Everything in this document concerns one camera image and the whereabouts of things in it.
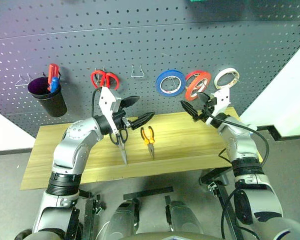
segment white tape roll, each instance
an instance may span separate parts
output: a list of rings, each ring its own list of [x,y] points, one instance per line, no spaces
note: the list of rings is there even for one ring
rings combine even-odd
[[[222,78],[224,75],[227,75],[227,74],[232,74],[233,80],[226,85],[223,85],[223,86],[218,85],[218,81],[220,80],[220,78]],[[240,77],[240,75],[237,70],[235,70],[234,68],[226,68],[226,69],[223,69],[222,71],[220,71],[215,76],[213,83],[217,89],[231,88],[233,85],[235,85],[238,82],[239,77]]]

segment yellow-handled pliers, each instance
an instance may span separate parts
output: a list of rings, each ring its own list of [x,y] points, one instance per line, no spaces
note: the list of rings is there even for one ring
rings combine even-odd
[[[140,129],[140,133],[141,133],[141,137],[142,139],[144,140],[144,144],[148,146],[148,149],[149,149],[149,152],[150,152],[150,155],[152,157],[152,159],[155,158],[155,148],[154,148],[154,143],[155,143],[155,132],[154,130],[152,129],[151,126],[149,126],[149,131],[150,131],[150,139],[147,138],[146,134],[145,134],[145,130],[143,127],[141,127]]]

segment tape roll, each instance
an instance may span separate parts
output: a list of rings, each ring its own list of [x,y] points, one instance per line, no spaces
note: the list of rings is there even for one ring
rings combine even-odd
[[[178,80],[178,86],[176,87],[175,90],[165,90],[162,87],[162,83],[166,79],[177,79]],[[185,75],[183,75],[182,72],[177,71],[177,70],[168,70],[164,71],[161,73],[156,81],[155,81],[155,88],[160,93],[162,96],[165,97],[174,97],[177,96],[178,94],[182,93],[183,90],[186,87],[186,78]]]
[[[210,83],[210,80],[211,80],[211,74],[209,72],[203,71],[202,73],[200,73],[190,83],[188,89],[185,92],[185,99],[189,102],[195,100],[198,97],[198,94],[193,92],[195,90],[197,90],[197,92],[205,91]]]
[[[220,78],[227,74],[233,74],[233,80],[226,85],[222,85],[222,86],[218,85]],[[226,68],[220,71],[215,76],[213,83],[216,89],[231,88],[233,85],[235,85],[238,82],[239,77],[240,74],[237,70],[235,70],[234,68]]]
[[[191,77],[195,76],[197,77],[199,74],[204,73],[205,71],[202,70],[196,70],[196,71],[192,71],[190,72],[187,76],[185,76],[185,81],[187,82]],[[203,83],[199,86],[197,86],[197,88],[195,90],[200,89],[200,87],[203,85]]]

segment wooden board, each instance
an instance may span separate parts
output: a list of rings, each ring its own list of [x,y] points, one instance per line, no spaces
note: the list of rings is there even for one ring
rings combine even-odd
[[[226,113],[239,118],[233,107]],[[20,189],[47,187],[55,147],[69,125],[40,127]],[[81,183],[230,166],[218,157],[225,144],[217,130],[202,121],[193,122],[186,112],[155,115],[144,126],[149,135],[148,125],[154,130],[154,160],[141,138],[140,129],[128,130],[125,143],[128,165],[124,164],[118,147],[107,135],[91,149]]]

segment black cup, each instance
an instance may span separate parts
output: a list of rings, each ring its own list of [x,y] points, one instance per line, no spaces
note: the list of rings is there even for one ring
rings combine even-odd
[[[39,101],[50,116],[61,117],[65,115],[67,106],[61,94],[60,84],[54,92],[50,92],[48,87],[48,78],[39,77],[28,84],[28,91]]]

